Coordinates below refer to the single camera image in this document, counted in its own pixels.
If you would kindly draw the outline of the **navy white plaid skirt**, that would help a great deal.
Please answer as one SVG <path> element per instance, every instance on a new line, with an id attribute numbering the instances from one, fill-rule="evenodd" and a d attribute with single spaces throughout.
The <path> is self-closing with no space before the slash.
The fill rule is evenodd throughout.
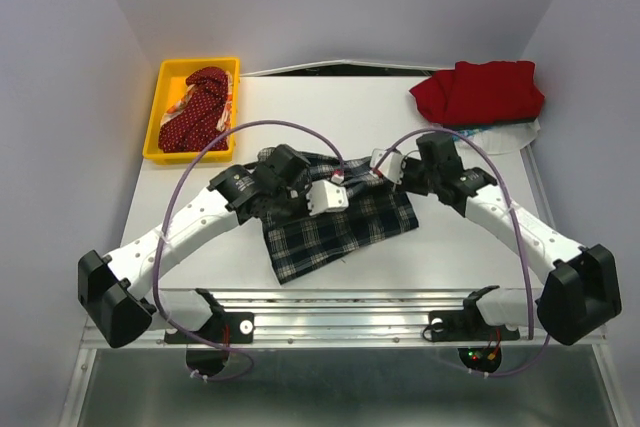
<path id="1" fill-rule="evenodd" d="M 263 238 L 279 283 L 419 227 L 408 195 L 372 176 L 369 164 L 368 157 L 345 162 L 346 210 L 306 218 L 274 214 L 264 218 Z"/>

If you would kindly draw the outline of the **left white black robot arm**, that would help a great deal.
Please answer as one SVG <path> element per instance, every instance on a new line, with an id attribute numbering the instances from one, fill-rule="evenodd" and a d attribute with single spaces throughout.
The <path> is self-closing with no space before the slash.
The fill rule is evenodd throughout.
<path id="1" fill-rule="evenodd" d="M 84 254 L 78 261 L 80 304 L 112 348 L 167 327 L 183 327 L 202 341 L 215 339 L 223 309 L 210 294 L 154 293 L 153 285 L 206 243 L 252 218 L 294 220 L 306 214 L 310 186 L 309 160 L 286 144 L 253 169 L 227 168 L 167 226 L 107 254 Z"/>

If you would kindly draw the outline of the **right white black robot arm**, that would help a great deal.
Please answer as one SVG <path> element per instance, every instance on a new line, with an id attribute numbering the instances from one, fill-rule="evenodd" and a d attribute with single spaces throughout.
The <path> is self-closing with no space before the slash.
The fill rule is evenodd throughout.
<path id="1" fill-rule="evenodd" d="M 444 129 L 414 134 L 420 157 L 403 164 L 403 183 L 418 195 L 433 194 L 461 217 L 483 228 L 516 254 L 521 290 L 488 286 L 463 301 L 445 333 L 482 337 L 494 327 L 544 330 L 573 345 L 622 312 L 614 255 L 606 247 L 567 238 L 522 208 L 496 168 L 464 167 Z"/>

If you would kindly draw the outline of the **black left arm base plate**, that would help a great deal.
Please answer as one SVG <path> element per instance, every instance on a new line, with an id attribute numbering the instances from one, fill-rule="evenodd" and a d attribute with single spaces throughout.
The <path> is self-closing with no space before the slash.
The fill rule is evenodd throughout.
<path id="1" fill-rule="evenodd" d="M 249 311 L 212 314 L 195 334 L 216 344 L 248 345 L 254 338 L 254 320 Z"/>

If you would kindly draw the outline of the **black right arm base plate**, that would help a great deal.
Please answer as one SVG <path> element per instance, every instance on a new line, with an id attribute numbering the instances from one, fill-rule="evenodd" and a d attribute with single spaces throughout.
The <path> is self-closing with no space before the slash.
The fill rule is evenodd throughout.
<path id="1" fill-rule="evenodd" d="M 428 323 L 422 337 L 429 342 L 473 342 L 500 338 L 506 341 L 520 339 L 518 330 L 505 325 L 491 326 L 476 311 L 436 310 L 428 314 Z"/>

